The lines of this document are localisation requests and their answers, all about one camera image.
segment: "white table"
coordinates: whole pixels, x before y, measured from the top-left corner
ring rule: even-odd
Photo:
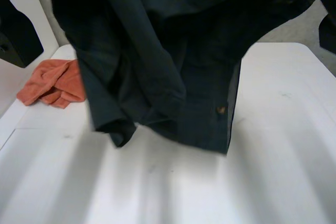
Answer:
[[[85,103],[15,102],[0,119],[0,224],[336,223],[336,79],[288,43],[255,44],[241,75],[227,157],[143,127],[116,150]]]

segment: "black object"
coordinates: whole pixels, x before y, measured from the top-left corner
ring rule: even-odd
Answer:
[[[25,68],[43,51],[34,26],[26,15],[15,10],[1,20],[0,59]]]
[[[320,24],[320,46],[336,54],[336,22],[331,16],[326,16]]]
[[[29,18],[10,0],[0,0],[0,59],[25,68],[43,51]]]
[[[74,46],[97,131],[117,147],[133,122],[227,153],[240,61],[311,0],[52,0]]]

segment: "brown button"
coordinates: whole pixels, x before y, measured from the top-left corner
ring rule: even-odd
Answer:
[[[217,111],[218,114],[224,115],[225,107],[217,107],[216,111]]]

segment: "orange towel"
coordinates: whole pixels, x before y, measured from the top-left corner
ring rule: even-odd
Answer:
[[[37,100],[65,109],[86,99],[77,60],[44,60],[16,96],[29,106]]]

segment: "white wall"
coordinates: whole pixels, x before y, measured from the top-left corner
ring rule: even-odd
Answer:
[[[0,60],[0,117],[15,101],[16,93],[28,80],[33,69],[44,59],[50,58],[58,49],[54,33],[49,25],[39,0],[11,0],[34,24],[44,53],[27,68],[22,69]]]

